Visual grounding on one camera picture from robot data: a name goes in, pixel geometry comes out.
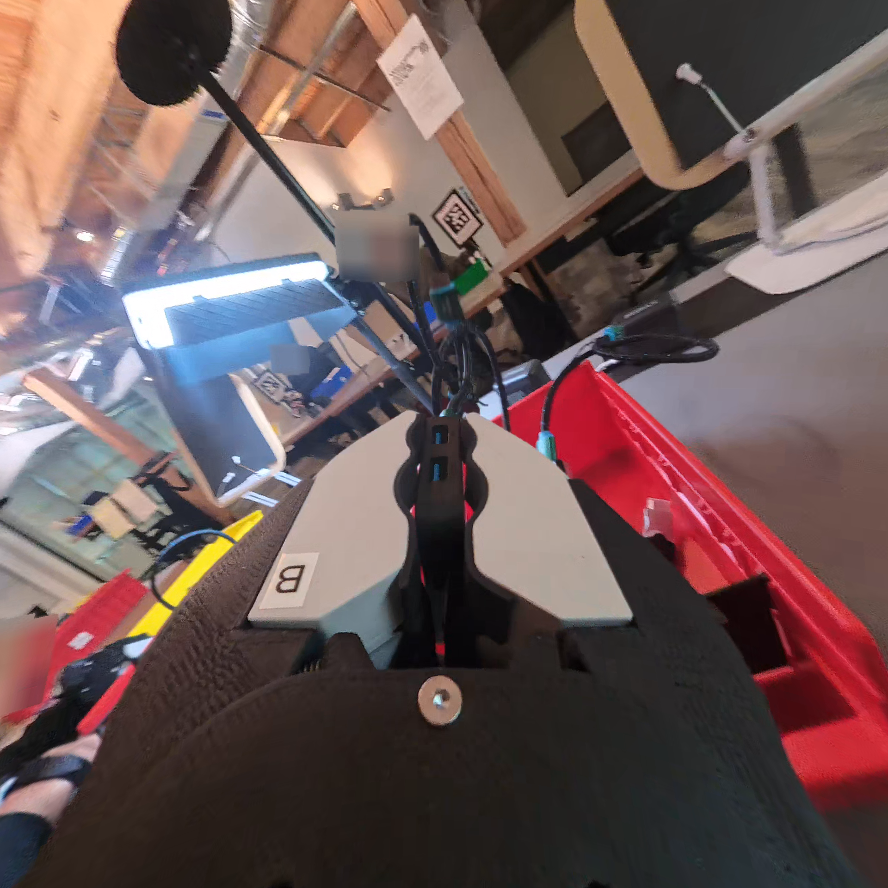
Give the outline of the black round-top light stand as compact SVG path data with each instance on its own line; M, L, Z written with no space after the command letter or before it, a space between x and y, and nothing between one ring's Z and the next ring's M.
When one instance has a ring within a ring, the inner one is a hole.
M335 246L332 221L216 78L216 72L228 57L232 34L228 2L129 2L117 32L117 69L133 96L152 106L179 105L204 89L322 236ZM395 377L423 408L437 416L437 396L429 394L417 382L407 363L399 360L367 323L365 312L372 300L370 295L363 294L362 286L334 281L333 290L355 310L357 316L353 324ZM418 331L387 290L379 283L369 284L367 289L374 292L374 298L407 333L408 339L418 345L429 360L434 357L421 336L414 339Z

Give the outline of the grey cube device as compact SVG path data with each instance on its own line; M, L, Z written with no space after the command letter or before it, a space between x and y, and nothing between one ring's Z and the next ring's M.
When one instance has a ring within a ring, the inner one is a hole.
M541 361L531 359L502 373L506 404L513 407L533 392L547 386L551 377Z
M617 339L676 336L682 330L678 304L668 293L644 299L616 315L608 329Z

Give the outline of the red plastic bin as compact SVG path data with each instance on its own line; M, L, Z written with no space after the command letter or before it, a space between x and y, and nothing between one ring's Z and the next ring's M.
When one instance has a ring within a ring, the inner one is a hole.
M565 682L622 694L625 716L765 759L781 737L812 804L886 801L886 667L861 621L701 462L607 376L583 363L551 415L564 473L632 611L626 626L563 626L483 581L465 529L470 603L484 650L510 668L558 649ZM543 395L517 405L512 433L540 430Z
M61 672L67 666L103 648L113 632L137 609L148 596L148 587L135 579L129 571L98 587L72 611L60 617L52 626L54 635L49 653L37 661L44 666L37 672L38 696L28 698L28 706L3 716L8 722L19 722L36 715L50 700Z

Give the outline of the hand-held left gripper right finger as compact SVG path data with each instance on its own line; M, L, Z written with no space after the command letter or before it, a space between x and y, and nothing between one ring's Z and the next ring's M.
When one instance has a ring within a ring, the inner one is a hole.
M480 579L563 626L626 626L633 614L569 480L555 462L486 418L466 419L469 537Z

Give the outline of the square marker wall tag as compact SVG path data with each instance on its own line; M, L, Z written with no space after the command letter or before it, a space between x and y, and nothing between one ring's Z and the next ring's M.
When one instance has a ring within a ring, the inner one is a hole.
M432 212L443 234L460 250L478 250L478 234L484 227L480 210L460 187L453 187Z

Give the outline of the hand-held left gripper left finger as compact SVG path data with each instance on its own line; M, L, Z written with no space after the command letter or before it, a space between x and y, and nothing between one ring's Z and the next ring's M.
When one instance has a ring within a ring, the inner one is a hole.
M402 608L392 588L408 548L396 480L418 419L402 412L315 476L250 609L250 627L314 629L327 639L352 633L369 653L394 646Z

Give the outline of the black panel with wooden edge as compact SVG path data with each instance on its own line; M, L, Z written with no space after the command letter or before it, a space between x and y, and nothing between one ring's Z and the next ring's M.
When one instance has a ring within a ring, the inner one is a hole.
M885 1L580 1L573 16L641 169L672 191L886 62Z
M139 354L181 457L215 505L231 505L285 469L283 443L248 383L224 374L189 385L176 379L158 352Z

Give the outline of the overhead desk lamp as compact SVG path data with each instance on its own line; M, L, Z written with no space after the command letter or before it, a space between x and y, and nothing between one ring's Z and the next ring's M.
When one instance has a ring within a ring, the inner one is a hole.
M357 316L315 253L222 265L134 283L123 308L150 351L199 345L242 332L321 318L337 331Z

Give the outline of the wooden office desk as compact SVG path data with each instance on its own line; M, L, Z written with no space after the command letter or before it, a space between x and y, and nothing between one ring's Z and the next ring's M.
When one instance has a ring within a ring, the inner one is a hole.
M537 256L554 241L581 226L630 185L636 184L641 176L642 170L635 154L628 151L604 172L567 197L563 205L549 215L540 227L527 231L511 243L487 278L461 298L466 316L471 318L497 300L515 273L521 274L527 280L527 287L531 287L531 272L538 270ZM328 418L341 414L393 375L394 372L383 357L373 355L369 363L355 372L318 416L283 433L284 449L290 450Z

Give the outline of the white paper notice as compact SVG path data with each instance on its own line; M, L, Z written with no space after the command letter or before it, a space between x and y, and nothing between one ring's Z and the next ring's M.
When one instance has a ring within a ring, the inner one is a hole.
M415 13L376 63L424 140L462 109L463 96Z

